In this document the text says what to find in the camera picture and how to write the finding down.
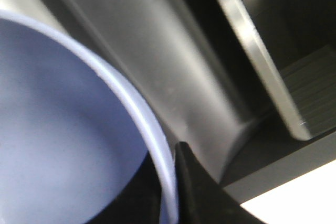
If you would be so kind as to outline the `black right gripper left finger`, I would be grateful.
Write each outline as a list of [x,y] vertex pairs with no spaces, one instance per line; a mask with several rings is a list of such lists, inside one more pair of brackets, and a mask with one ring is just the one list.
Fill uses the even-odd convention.
[[161,185],[148,154],[123,191],[90,222],[159,223],[160,208]]

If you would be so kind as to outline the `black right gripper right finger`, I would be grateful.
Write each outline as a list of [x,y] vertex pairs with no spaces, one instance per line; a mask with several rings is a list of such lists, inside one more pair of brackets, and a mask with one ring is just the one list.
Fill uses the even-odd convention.
[[186,142],[175,146],[179,223],[263,223],[223,191]]

